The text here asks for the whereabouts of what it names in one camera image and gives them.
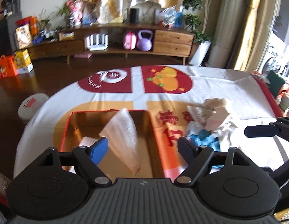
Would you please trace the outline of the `blue plastic glove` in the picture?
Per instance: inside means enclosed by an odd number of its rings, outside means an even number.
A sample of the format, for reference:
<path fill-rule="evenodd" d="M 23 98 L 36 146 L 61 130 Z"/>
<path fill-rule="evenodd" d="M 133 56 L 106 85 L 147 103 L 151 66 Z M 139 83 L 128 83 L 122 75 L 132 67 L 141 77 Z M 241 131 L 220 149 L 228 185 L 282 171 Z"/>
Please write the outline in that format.
<path fill-rule="evenodd" d="M 221 151 L 219 138 L 212 135 L 210 131 L 201 130 L 197 135 L 190 133 L 188 135 L 188 140 L 195 148 L 207 146 L 213 148 L 214 151 Z"/>

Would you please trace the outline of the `white sachet strip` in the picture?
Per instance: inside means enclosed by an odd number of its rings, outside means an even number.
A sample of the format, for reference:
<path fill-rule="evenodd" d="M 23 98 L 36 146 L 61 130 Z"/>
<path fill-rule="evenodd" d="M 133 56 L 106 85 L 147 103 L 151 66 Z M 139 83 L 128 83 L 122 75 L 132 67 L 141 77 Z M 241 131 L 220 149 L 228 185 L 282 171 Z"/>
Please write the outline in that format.
<path fill-rule="evenodd" d="M 108 147 L 134 175 L 140 170 L 135 123 L 127 110 L 108 111 L 101 117 L 105 124 L 99 136 L 106 137 Z"/>

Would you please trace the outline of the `white cloth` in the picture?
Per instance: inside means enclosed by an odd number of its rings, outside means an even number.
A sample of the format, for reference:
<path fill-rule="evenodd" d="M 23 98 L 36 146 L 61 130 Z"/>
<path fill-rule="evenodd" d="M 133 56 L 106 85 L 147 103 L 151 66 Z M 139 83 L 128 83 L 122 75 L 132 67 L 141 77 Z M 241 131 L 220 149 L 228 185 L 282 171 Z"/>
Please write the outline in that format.
<path fill-rule="evenodd" d="M 215 108 L 212 115 L 206 120 L 205 127 L 207 131 L 211 131 L 216 137 L 224 138 L 233 133 L 237 128 L 237 124 L 225 107 Z"/>

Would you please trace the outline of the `cartoon printed plastic bag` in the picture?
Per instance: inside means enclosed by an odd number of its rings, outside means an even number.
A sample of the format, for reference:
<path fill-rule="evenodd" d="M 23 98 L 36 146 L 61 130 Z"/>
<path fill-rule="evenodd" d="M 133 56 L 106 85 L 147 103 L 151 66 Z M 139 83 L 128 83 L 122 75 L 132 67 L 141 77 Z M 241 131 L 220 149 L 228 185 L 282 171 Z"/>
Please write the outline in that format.
<path fill-rule="evenodd" d="M 198 136 L 200 140 L 203 140 L 204 136 L 203 133 L 201 133 L 202 130 L 204 130 L 204 128 L 199 123 L 190 121 L 187 125 L 185 138 L 190 140 L 192 136 Z"/>

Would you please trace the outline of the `red metal tin box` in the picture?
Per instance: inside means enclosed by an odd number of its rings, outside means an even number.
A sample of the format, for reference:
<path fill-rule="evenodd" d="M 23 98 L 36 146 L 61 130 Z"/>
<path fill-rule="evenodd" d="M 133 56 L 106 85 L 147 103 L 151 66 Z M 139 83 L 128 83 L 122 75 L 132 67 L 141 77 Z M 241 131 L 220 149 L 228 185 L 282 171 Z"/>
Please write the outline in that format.
<path fill-rule="evenodd" d="M 72 112 L 66 121 L 59 150 L 70 152 L 80 145 L 89 146 L 102 136 L 108 140 L 108 150 L 98 166 L 112 181 L 164 177 L 149 112 Z"/>

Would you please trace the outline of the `printed white tablecloth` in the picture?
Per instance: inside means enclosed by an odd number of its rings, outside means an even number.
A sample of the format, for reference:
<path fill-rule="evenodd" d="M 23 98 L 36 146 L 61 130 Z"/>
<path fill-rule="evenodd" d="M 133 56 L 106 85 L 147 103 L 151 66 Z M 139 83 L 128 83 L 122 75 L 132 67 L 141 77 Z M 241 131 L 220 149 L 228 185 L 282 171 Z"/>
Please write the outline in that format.
<path fill-rule="evenodd" d="M 127 108 L 150 113 L 164 173 L 175 178 L 183 166 L 177 140 L 191 120 L 187 106 L 213 98 L 226 100 L 236 125 L 231 146 L 240 148 L 260 167 L 278 169 L 289 159 L 289 142 L 244 135 L 248 125 L 276 119 L 262 87 L 249 73 L 196 66 L 137 66 L 97 72 L 51 96 L 25 127 L 14 175 L 46 148 L 61 145 L 72 112 Z"/>

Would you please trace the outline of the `bag of wooden sticks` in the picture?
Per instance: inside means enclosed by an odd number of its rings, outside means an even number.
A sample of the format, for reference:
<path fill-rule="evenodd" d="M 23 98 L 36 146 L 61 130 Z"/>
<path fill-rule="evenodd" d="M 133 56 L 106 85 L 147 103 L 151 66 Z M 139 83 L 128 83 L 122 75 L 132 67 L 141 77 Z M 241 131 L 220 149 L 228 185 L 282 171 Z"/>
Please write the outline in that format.
<path fill-rule="evenodd" d="M 205 125 L 207 119 L 214 115 L 213 110 L 203 107 L 201 105 L 187 105 L 187 110 L 191 117 L 201 125 Z"/>

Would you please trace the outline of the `white round robot vacuum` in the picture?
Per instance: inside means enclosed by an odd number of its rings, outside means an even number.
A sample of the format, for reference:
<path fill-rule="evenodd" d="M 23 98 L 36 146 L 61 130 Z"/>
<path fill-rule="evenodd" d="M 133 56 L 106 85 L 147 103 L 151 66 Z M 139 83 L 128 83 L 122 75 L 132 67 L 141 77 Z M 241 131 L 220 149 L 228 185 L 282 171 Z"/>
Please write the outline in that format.
<path fill-rule="evenodd" d="M 44 93 L 33 94 L 26 98 L 18 108 L 18 116 L 22 122 L 27 124 L 48 98 Z"/>

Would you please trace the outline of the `white wifi router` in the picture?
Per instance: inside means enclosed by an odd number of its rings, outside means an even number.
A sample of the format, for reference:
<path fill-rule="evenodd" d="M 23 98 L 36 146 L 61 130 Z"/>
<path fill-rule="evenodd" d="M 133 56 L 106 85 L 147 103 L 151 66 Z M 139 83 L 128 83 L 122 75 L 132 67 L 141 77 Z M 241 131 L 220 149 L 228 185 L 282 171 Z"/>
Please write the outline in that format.
<path fill-rule="evenodd" d="M 86 36 L 86 49 L 89 51 L 103 51 L 108 48 L 108 35 L 96 33 Z"/>

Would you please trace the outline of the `yellow carton box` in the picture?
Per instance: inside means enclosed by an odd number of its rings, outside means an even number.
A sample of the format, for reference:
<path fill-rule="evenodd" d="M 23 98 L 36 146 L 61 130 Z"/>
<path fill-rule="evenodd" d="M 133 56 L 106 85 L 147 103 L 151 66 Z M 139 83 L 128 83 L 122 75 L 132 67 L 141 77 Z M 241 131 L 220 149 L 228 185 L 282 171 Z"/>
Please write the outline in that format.
<path fill-rule="evenodd" d="M 15 54 L 14 65 L 18 74 L 30 73 L 33 70 L 33 64 L 28 50 L 18 51 Z"/>

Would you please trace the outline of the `orange gift box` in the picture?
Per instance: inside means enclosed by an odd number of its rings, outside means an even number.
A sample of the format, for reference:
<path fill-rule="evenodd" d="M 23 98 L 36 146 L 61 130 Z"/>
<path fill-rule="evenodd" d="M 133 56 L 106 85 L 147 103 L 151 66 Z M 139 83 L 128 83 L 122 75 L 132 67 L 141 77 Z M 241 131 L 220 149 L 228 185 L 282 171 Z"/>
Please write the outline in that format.
<path fill-rule="evenodd" d="M 0 57 L 0 79 L 17 76 L 17 68 L 14 64 L 14 55 Z"/>

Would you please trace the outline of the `wooden tv cabinet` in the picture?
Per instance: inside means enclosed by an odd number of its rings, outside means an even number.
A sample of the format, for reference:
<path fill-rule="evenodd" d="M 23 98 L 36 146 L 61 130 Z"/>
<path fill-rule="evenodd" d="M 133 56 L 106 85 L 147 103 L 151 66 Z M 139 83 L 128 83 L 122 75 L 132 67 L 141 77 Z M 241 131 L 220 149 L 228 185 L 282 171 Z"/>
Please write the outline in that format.
<path fill-rule="evenodd" d="M 136 34 L 140 30 L 150 30 L 152 36 L 152 48 L 147 52 L 137 48 L 126 50 L 123 46 L 124 36 L 128 32 Z M 66 56 L 67 62 L 70 56 L 75 54 L 149 54 L 181 57 L 186 65 L 198 50 L 195 43 L 195 35 L 182 28 L 166 28 L 154 24 L 130 24 L 130 23 L 107 23 L 96 25 L 83 25 L 75 28 L 64 28 L 59 35 L 73 33 L 73 37 L 62 41 L 43 41 L 37 45 L 30 44 L 26 47 L 30 58 L 43 59 Z M 107 34 L 107 48 L 104 50 L 91 51 L 88 46 L 96 42 L 96 34 Z"/>

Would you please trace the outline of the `clear plastic bag of items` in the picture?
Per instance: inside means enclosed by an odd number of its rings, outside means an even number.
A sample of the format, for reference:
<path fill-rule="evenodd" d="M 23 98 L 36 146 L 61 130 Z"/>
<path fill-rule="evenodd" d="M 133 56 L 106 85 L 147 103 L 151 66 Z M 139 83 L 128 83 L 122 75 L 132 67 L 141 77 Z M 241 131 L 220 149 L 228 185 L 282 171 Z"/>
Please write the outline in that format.
<path fill-rule="evenodd" d="M 174 27 L 174 24 L 177 20 L 177 15 L 178 12 L 176 11 L 175 6 L 164 9 L 158 15 L 159 25 L 167 28 Z"/>

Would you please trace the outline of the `pink flower bouquet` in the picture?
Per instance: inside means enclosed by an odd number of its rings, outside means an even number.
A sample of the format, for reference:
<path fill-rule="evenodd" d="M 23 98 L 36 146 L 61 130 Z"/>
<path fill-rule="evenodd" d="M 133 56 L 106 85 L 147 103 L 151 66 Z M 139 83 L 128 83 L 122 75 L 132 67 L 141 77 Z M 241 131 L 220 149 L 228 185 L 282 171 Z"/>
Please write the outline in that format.
<path fill-rule="evenodd" d="M 68 25 L 69 27 L 75 27 L 80 25 L 86 25 L 88 18 L 85 10 L 85 2 L 87 0 L 68 0 L 66 6 L 68 8 Z"/>

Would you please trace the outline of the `black cylindrical speaker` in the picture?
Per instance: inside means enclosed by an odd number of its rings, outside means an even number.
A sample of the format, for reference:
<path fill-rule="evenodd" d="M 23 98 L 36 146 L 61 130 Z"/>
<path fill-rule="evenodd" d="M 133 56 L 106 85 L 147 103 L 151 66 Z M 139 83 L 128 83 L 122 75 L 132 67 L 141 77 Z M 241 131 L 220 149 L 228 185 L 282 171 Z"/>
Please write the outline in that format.
<path fill-rule="evenodd" d="M 129 21 L 131 24 L 137 24 L 139 22 L 139 9 L 138 8 L 130 9 Z"/>

